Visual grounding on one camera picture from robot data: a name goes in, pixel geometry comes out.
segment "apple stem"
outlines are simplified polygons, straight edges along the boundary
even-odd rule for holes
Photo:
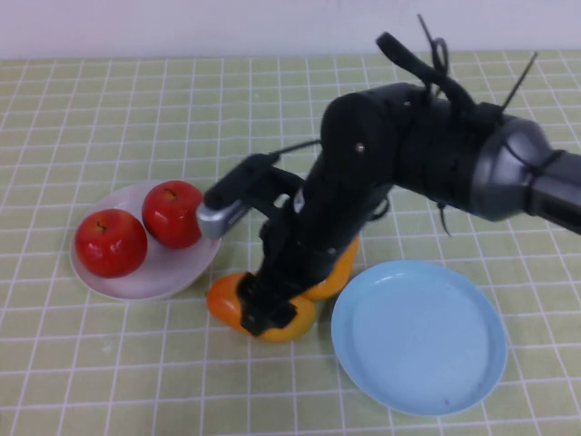
[[[175,192],[172,191],[170,188],[165,188],[165,191],[167,191],[168,193],[170,193],[173,196],[173,200],[175,200],[177,198],[177,195],[175,194]]]

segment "white plate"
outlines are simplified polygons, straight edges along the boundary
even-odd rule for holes
[[[115,208],[131,213],[142,223],[143,200],[159,183],[139,183],[115,191],[91,207],[83,219],[91,213]],[[71,265],[77,277],[101,295],[123,301],[158,300],[170,297],[195,282],[208,268],[220,247],[220,241],[202,237],[191,247],[172,250],[157,243],[150,234],[147,234],[147,244],[145,261],[124,277],[104,279],[88,272],[76,255],[74,238],[70,247]]]

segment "white wall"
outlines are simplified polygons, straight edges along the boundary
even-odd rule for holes
[[[581,48],[581,0],[0,0],[0,58],[419,50],[417,13],[451,50]]]

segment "plate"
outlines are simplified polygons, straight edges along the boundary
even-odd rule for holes
[[[431,263],[382,263],[356,276],[335,304],[331,337],[363,392],[410,415],[476,405],[507,361],[494,306],[468,279]]]
[[[139,183],[115,191],[93,205],[83,219],[91,213],[115,208],[131,213],[143,223],[143,200],[159,183]],[[219,247],[220,240],[210,241],[202,237],[191,247],[173,250],[163,247],[147,233],[147,255],[141,266],[115,279],[104,279],[88,272],[76,255],[74,239],[70,259],[77,277],[101,295],[123,301],[157,300],[170,297],[192,284],[208,268]]]

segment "black cable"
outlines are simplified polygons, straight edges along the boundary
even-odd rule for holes
[[[276,150],[275,152],[271,152],[271,154],[275,155],[275,156],[280,156],[281,154],[294,152],[295,150],[300,150],[301,148],[306,148],[310,145],[316,145],[316,144],[320,144],[320,139],[312,139],[312,140],[306,141],[304,143],[289,145],[288,147],[284,147],[284,148],[281,148],[280,150]]]

